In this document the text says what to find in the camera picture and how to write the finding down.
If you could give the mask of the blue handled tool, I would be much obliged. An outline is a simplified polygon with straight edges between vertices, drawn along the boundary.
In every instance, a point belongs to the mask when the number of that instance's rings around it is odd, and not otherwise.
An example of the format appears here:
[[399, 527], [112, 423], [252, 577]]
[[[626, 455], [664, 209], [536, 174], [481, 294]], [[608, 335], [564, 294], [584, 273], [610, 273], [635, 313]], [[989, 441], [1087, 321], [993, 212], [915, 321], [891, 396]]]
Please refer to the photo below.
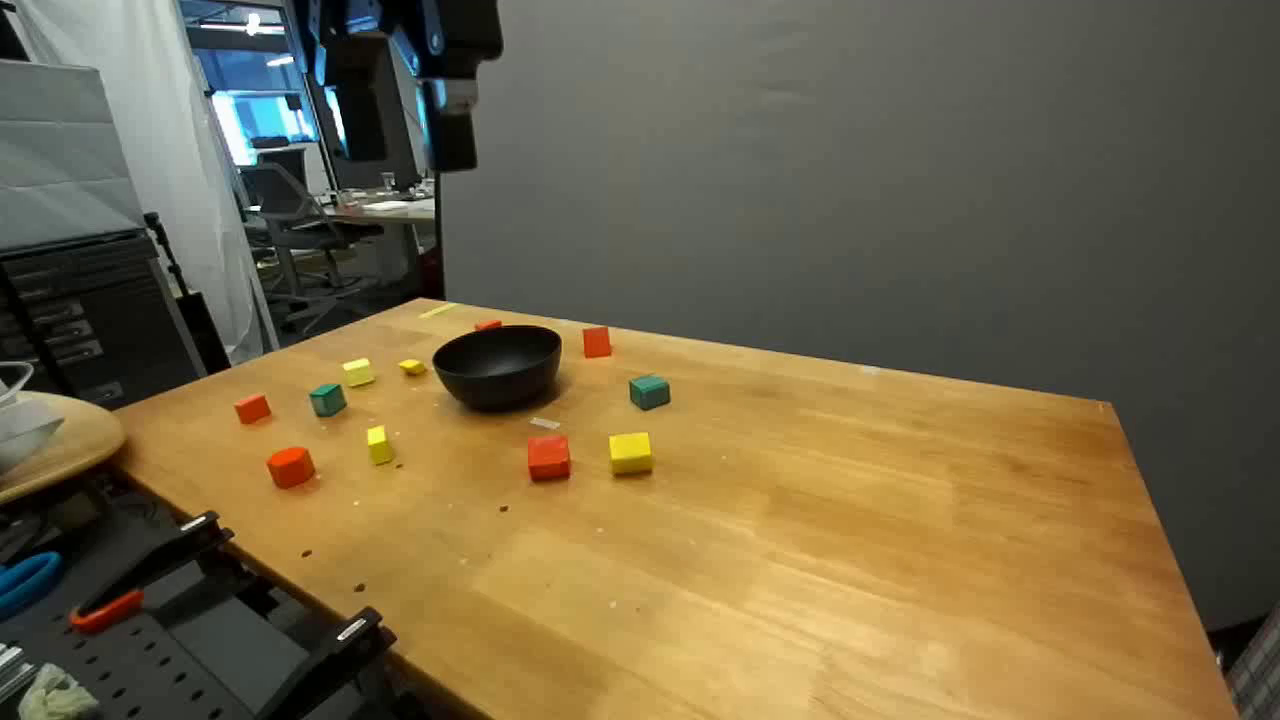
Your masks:
[[0, 567], [0, 621], [30, 609], [41, 594], [47, 594], [60, 578], [60, 552], [30, 552], [15, 561], [11, 567]]

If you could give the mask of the red hexagonal block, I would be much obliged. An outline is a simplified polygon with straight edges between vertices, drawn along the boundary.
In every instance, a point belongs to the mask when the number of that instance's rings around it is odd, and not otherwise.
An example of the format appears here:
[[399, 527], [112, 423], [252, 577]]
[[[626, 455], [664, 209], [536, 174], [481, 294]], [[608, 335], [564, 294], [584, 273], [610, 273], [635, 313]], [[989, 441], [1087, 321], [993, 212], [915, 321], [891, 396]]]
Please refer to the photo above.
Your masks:
[[274, 449], [268, 455], [268, 474], [274, 486], [299, 486], [314, 474], [314, 458], [308, 449]]

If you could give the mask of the large red cube block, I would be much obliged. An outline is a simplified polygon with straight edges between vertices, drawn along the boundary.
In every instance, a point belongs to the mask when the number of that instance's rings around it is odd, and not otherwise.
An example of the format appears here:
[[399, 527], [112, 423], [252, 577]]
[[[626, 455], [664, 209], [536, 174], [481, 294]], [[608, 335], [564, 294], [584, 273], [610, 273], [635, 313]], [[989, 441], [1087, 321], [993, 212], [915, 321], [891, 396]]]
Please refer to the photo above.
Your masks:
[[536, 482], [573, 474], [573, 445], [564, 432], [532, 434], [523, 458]]

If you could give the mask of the dark equipment cabinet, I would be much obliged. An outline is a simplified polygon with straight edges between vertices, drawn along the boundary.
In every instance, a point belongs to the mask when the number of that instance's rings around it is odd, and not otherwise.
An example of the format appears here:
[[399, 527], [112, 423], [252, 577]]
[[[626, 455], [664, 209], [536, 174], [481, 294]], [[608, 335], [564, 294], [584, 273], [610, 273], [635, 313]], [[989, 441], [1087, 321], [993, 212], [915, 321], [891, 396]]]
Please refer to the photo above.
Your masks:
[[2, 249], [0, 357], [27, 361], [41, 393], [105, 408], [205, 377], [138, 228]]

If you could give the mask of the black perforated tool board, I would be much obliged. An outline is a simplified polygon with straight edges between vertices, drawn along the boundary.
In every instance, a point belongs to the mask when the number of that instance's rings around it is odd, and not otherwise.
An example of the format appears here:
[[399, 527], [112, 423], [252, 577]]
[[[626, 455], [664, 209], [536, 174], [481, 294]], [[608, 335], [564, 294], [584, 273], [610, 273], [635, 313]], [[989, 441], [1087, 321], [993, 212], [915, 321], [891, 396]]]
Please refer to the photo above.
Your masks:
[[[182, 521], [112, 472], [2, 508], [2, 561], [60, 552], [60, 578], [0, 635], [68, 670], [93, 720], [254, 720], [268, 695], [344, 622], [254, 573], [228, 545], [144, 588], [144, 609], [97, 635], [68, 613]], [[399, 720], [387, 651], [305, 720]]]

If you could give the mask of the black clamp near table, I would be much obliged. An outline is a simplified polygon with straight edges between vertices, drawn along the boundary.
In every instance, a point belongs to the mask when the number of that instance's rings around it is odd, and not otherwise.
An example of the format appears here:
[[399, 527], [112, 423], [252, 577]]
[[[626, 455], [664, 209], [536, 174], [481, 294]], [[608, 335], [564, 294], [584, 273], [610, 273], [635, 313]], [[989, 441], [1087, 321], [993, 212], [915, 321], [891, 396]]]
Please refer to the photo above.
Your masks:
[[305, 720], [393, 645], [397, 635], [383, 628], [383, 614], [375, 609], [358, 609], [268, 695], [254, 720]]

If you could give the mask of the round wooden side table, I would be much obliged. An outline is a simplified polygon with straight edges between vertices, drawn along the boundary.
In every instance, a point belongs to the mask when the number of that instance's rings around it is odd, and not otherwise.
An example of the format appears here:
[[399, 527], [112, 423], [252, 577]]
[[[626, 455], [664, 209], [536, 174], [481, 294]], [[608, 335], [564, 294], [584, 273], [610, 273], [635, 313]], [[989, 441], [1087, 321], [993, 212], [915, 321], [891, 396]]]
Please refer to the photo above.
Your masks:
[[125, 427], [108, 408], [54, 393], [21, 393], [2, 408], [0, 503], [64, 482], [119, 449]]

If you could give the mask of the black bowl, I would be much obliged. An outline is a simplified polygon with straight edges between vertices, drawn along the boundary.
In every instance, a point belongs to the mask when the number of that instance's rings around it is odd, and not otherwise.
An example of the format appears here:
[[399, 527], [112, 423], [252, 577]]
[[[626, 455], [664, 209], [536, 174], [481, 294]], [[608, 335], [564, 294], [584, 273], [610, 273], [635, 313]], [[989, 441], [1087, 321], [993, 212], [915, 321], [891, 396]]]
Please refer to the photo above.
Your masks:
[[440, 384], [472, 410], [516, 410], [554, 396], [564, 340], [538, 325], [463, 331], [433, 350]]

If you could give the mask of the light yellow cube block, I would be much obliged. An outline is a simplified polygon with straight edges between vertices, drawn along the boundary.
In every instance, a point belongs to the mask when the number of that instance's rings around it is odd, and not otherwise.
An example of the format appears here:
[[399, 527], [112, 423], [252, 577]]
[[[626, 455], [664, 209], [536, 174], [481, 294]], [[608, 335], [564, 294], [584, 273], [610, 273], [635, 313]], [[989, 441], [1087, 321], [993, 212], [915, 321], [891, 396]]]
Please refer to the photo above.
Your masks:
[[375, 365], [368, 357], [344, 361], [339, 372], [353, 388], [368, 388], [375, 379]]

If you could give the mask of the small yellow rectangular block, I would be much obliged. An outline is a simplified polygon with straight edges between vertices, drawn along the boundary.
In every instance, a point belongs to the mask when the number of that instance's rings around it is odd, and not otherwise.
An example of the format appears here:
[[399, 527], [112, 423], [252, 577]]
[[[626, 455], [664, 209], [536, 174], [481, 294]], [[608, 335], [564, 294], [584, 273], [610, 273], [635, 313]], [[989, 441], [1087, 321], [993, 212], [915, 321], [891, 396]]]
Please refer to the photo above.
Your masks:
[[363, 432], [363, 449], [368, 449], [368, 458], [371, 458], [371, 464], [393, 464], [393, 458], [397, 458], [397, 445], [393, 445], [393, 434], [387, 434], [383, 423], [371, 423], [371, 427]]

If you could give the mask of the white curtain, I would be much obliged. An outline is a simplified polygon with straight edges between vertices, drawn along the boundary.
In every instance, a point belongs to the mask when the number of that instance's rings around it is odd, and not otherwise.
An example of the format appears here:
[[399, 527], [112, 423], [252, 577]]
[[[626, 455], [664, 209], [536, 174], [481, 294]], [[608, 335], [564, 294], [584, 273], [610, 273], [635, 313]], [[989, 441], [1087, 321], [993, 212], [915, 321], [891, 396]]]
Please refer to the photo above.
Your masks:
[[15, 31], [37, 62], [99, 76], [137, 200], [164, 220], [221, 349], [232, 365], [262, 357], [274, 329], [181, 0], [15, 0]]

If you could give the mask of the large yellow cube block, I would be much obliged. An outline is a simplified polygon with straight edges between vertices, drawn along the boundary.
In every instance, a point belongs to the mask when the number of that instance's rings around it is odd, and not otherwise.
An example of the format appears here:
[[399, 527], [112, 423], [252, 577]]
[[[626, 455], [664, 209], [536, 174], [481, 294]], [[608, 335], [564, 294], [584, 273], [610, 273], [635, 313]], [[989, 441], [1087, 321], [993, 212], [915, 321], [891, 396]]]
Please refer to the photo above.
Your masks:
[[656, 464], [656, 453], [649, 432], [616, 432], [608, 441], [608, 467], [616, 474], [649, 474], [650, 464]]

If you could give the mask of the green block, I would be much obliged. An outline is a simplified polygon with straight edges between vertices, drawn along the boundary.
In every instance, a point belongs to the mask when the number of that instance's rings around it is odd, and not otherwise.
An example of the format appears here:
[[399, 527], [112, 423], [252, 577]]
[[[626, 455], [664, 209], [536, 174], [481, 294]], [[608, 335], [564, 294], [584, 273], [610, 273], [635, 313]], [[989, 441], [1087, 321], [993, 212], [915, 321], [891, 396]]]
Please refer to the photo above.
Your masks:
[[308, 399], [310, 399], [310, 410], [324, 419], [324, 415], [339, 415], [344, 408], [347, 408], [347, 396], [344, 396], [344, 388], [339, 384], [314, 384], [310, 393], [308, 393]]
[[670, 384], [664, 377], [630, 377], [626, 396], [635, 408], [659, 408], [670, 399]]

